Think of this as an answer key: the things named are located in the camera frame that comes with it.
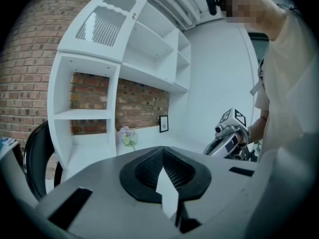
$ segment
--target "black chair back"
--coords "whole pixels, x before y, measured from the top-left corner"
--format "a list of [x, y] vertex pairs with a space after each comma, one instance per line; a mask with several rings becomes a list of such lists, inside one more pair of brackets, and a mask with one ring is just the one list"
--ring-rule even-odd
[[[27, 183], [36, 197], [41, 200], [46, 195], [45, 171], [54, 153], [48, 121], [39, 125], [29, 136], [24, 149], [24, 172]], [[54, 186], [60, 183], [62, 167], [58, 164]]]

